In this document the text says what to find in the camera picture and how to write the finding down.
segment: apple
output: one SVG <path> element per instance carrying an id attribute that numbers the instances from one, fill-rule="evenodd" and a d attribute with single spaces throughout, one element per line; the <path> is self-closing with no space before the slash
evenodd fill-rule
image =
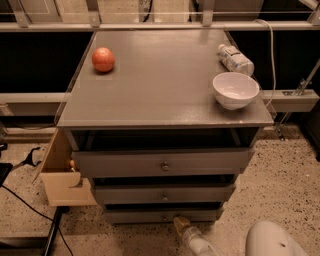
<path id="1" fill-rule="evenodd" d="M 114 55 L 108 48 L 97 48 L 92 54 L 92 64 L 99 72 L 110 71 L 113 69 L 114 63 Z"/>

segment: white cord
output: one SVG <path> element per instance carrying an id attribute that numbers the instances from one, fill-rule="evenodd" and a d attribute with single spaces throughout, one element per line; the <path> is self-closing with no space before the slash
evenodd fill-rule
<path id="1" fill-rule="evenodd" d="M 271 35 L 271 64 L 272 64 L 272 75 L 273 75 L 273 89 L 272 89 L 272 94 L 271 94 L 270 100 L 266 104 L 266 107 L 268 107 L 272 102 L 272 99 L 273 99 L 273 96 L 274 96 L 274 93 L 275 93 L 275 90 L 277 87 L 276 70 L 275 70 L 275 64 L 274 64 L 274 50 L 273 50 L 273 45 L 274 45 L 273 30 L 272 30 L 272 27 L 270 26 L 270 24 L 268 22 L 266 22 L 265 20 L 256 19 L 255 21 L 266 25 L 269 28 L 270 35 Z"/>

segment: cable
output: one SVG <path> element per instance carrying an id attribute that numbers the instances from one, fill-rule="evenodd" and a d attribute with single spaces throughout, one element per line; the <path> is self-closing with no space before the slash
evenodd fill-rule
<path id="1" fill-rule="evenodd" d="M 273 89 L 272 89 L 272 94 L 270 97 L 270 100 L 267 102 L 266 107 L 268 107 L 273 99 L 275 90 L 277 88 L 277 79 L 276 79 L 276 71 L 275 71 L 275 64 L 274 64 L 274 39 L 273 39 L 273 29 L 270 26 L 270 24 L 268 22 L 266 22 L 265 20 L 261 20 L 261 19 L 256 19 L 255 20 L 258 23 L 262 23 L 264 25 L 266 25 L 269 30 L 270 30 L 270 35 L 271 35 L 271 65 L 272 65 L 272 75 L 273 75 Z"/>
<path id="2" fill-rule="evenodd" d="M 10 192 L 13 196 L 15 196 L 16 198 L 18 198 L 21 202 L 23 202 L 27 207 L 29 207 L 32 211 L 34 211 L 35 213 L 39 214 L 40 216 L 42 216 L 43 218 L 47 219 L 47 220 L 50 220 L 51 222 L 54 223 L 54 220 L 44 214 L 42 214 L 41 212 L 37 211 L 36 209 L 34 209 L 31 205 L 29 205 L 24 199 L 22 199 L 20 196 L 18 196 L 16 193 L 14 193 L 11 189 L 7 188 L 6 186 L 2 185 L 1 186 L 2 188 L 4 188 L 5 190 L 7 190 L 8 192 Z M 63 243 L 65 244 L 65 246 L 67 247 L 68 251 L 70 252 L 71 256 L 73 256 L 73 253 L 70 249 L 70 247 L 68 246 L 66 240 L 64 239 L 63 235 L 62 235 L 62 232 L 60 230 L 60 227 L 58 227 L 58 231 L 59 231 L 59 234 L 62 238 L 62 241 Z"/>
<path id="3" fill-rule="evenodd" d="M 149 1 L 150 1 L 150 5 L 149 5 L 148 14 L 147 14 L 147 16 L 144 17 L 143 22 L 146 22 L 146 21 L 149 19 L 149 15 L 150 15 L 150 12 L 151 12 L 151 9 L 152 9 L 152 2 L 153 2 L 153 0 L 149 0 Z"/>

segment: white bowl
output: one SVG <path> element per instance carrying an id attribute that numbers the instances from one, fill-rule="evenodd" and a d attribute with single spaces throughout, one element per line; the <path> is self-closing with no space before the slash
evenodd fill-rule
<path id="1" fill-rule="evenodd" d="M 212 85 L 216 100 L 229 110 L 247 106 L 259 93 L 259 85 L 255 80 L 236 72 L 217 75 Z"/>

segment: bottle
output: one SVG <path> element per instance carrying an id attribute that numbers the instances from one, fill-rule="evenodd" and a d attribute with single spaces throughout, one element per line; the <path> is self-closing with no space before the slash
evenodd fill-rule
<path id="1" fill-rule="evenodd" d="M 236 47 L 220 44 L 218 47 L 218 57 L 229 71 L 247 76 L 253 75 L 254 64 Z"/>
<path id="2" fill-rule="evenodd" d="M 191 226 L 190 221 L 184 217 L 175 217 L 174 225 L 178 234 L 182 237 L 183 244 L 192 251 L 195 256 L 221 256 L 213 245 L 203 238 L 201 231 Z"/>

